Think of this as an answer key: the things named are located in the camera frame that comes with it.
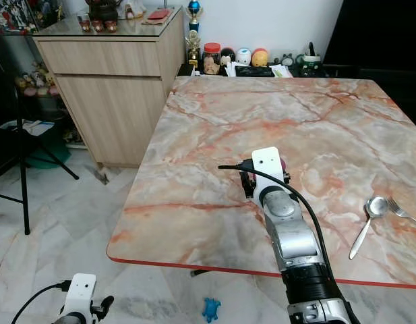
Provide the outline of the colourful framed picture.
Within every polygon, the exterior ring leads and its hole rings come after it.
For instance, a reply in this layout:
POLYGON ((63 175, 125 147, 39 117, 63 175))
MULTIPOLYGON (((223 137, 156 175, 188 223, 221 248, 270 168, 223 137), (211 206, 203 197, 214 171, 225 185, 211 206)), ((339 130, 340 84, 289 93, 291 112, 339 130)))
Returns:
POLYGON ((0 34, 34 34, 39 31, 26 0, 0 0, 0 34))

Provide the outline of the red lidded glass jar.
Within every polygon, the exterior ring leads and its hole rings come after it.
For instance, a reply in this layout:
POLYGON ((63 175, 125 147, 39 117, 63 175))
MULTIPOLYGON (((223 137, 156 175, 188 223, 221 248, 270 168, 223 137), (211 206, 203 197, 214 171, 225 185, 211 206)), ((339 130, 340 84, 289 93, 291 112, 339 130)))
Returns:
POLYGON ((205 43, 202 51, 202 74, 220 74, 220 43, 205 43))

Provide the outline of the white round figurine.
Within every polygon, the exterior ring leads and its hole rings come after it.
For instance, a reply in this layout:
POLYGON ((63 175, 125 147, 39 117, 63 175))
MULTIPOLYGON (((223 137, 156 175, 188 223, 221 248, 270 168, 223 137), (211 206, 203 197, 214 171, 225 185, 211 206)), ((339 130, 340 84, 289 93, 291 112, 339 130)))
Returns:
POLYGON ((235 56, 235 61, 241 65, 251 65, 253 59, 253 51, 247 47, 241 47, 235 56))

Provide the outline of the silver metal fork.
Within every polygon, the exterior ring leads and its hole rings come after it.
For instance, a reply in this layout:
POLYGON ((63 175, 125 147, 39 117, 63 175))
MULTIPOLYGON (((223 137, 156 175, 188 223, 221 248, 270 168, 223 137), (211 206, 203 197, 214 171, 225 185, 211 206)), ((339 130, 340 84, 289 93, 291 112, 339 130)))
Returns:
POLYGON ((408 214, 402 207, 400 207, 399 204, 396 202, 395 198, 388 197, 386 200, 388 203, 388 207, 394 214, 396 214, 396 216, 399 216, 403 219, 411 220, 413 223, 416 224, 416 218, 414 218, 414 216, 411 216, 411 214, 408 214))

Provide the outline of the green basin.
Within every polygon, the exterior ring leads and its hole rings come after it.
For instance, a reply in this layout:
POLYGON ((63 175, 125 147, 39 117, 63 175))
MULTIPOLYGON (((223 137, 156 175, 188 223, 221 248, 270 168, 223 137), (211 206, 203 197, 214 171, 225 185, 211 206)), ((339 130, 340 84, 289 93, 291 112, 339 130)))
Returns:
MULTIPOLYGON (((71 157, 71 153, 68 148, 66 148, 65 143, 63 142, 48 142, 43 144, 51 154, 54 155, 62 163, 66 163, 71 157)), ((35 167, 35 169, 57 169, 60 167, 60 164, 55 163, 54 159, 49 157, 47 152, 41 148, 36 148, 31 154, 26 157, 26 163, 30 167, 35 167)))

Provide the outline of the small wooden tray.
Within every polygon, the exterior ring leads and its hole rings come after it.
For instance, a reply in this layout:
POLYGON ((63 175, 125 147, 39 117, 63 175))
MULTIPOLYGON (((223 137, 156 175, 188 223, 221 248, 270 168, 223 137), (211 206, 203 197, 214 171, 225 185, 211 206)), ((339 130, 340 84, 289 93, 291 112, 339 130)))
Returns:
POLYGON ((161 19, 145 19, 141 22, 143 25, 149 26, 161 26, 163 24, 168 24, 173 19, 173 16, 165 16, 165 18, 161 19))

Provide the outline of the yellow orange round figurine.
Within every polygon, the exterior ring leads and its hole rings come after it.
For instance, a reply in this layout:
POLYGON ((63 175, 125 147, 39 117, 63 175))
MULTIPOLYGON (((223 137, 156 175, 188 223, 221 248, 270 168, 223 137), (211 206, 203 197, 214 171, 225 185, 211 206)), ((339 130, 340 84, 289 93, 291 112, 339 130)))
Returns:
POLYGON ((269 62, 269 52, 263 47, 257 47, 251 55, 251 65, 253 67, 267 67, 269 62))

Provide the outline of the gold trophy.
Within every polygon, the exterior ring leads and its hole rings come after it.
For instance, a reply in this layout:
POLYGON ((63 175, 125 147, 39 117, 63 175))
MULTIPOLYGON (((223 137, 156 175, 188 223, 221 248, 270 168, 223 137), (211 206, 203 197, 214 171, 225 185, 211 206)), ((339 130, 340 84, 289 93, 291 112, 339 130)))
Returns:
POLYGON ((200 43, 201 38, 199 33, 196 30, 189 30, 187 36, 185 37, 188 51, 188 63, 192 65, 193 68, 199 67, 200 59, 200 43))

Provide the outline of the blue globe trophy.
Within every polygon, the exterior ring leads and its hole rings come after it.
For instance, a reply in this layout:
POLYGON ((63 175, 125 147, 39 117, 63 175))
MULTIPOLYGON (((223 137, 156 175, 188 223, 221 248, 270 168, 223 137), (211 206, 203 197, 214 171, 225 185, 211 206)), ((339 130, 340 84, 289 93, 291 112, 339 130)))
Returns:
POLYGON ((198 32, 200 29, 199 18, 200 15, 202 15, 202 12, 204 11, 204 7, 202 7, 202 4, 199 2, 199 0, 189 0, 187 10, 189 16, 189 30, 198 32))

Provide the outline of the silver metal spoon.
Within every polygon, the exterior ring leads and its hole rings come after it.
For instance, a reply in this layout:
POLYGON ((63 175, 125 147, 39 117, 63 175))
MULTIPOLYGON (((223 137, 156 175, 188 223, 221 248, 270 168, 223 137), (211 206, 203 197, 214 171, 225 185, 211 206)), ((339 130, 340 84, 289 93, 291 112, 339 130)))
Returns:
POLYGON ((372 220, 383 218, 386 215, 388 207, 387 200, 383 196, 374 196, 367 200, 364 206, 365 215, 367 215, 367 222, 361 228, 359 235, 356 237, 355 243, 353 243, 350 253, 349 260, 355 259, 359 249, 367 237, 368 231, 370 230, 372 220))

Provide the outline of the black tray with papers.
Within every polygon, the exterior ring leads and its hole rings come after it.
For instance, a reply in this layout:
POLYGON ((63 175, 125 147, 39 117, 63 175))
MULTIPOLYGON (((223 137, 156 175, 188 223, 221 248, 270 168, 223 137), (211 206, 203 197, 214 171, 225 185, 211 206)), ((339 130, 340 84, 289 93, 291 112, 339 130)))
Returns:
POLYGON ((231 62, 225 68, 228 77, 276 77, 292 78, 293 75, 285 65, 271 65, 270 67, 251 67, 238 62, 231 62))

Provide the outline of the green mug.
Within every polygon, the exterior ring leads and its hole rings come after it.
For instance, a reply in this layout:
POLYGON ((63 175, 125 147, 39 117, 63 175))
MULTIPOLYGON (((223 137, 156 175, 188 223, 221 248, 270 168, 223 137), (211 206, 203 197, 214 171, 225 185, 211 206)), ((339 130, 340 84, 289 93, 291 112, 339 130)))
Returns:
POLYGON ((317 55, 298 56, 299 73, 302 78, 323 78, 322 57, 317 55))

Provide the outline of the black metal frame chair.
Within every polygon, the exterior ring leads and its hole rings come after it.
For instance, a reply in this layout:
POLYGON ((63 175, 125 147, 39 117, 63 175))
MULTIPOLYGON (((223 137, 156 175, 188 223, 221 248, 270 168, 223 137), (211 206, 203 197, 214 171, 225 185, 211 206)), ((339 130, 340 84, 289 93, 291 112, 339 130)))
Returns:
MULTIPOLYGON (((9 81, 7 74, 0 72, 0 99, 2 100, 2 106, 10 111, 16 117, 15 120, 19 124, 23 120, 23 109, 20 105, 19 92, 16 85, 9 81)), ((60 164, 60 168, 65 170, 75 181, 78 181, 80 177, 76 173, 66 166, 65 163, 58 160, 44 147, 44 141, 41 136, 32 136, 21 126, 15 130, 2 130, 0 129, 0 176, 7 173, 12 167, 17 167, 20 171, 20 189, 22 189, 22 196, 19 198, 13 196, 7 196, 0 194, 0 198, 13 201, 13 203, 19 203, 22 205, 22 214, 24 219, 24 234, 31 234, 31 219, 29 211, 29 197, 27 190, 27 169, 26 157, 31 154, 35 149, 41 148, 49 157, 54 159, 55 163, 60 164)))

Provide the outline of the light wooden cabinet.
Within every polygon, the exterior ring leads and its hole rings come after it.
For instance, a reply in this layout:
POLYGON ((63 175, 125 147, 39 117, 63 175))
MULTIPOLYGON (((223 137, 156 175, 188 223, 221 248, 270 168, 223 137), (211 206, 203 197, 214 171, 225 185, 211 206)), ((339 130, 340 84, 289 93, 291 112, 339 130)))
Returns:
POLYGON ((67 18, 33 34, 97 164, 140 166, 184 62, 183 16, 173 6, 164 24, 121 20, 111 33, 67 18))

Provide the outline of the dark brown teapot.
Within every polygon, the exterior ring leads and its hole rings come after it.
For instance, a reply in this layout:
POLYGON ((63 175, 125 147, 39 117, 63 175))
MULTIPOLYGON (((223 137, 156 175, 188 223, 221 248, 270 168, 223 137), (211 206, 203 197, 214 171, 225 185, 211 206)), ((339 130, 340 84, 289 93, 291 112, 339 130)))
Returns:
POLYGON ((91 21, 117 21, 119 4, 123 0, 85 0, 88 4, 88 18, 91 21))

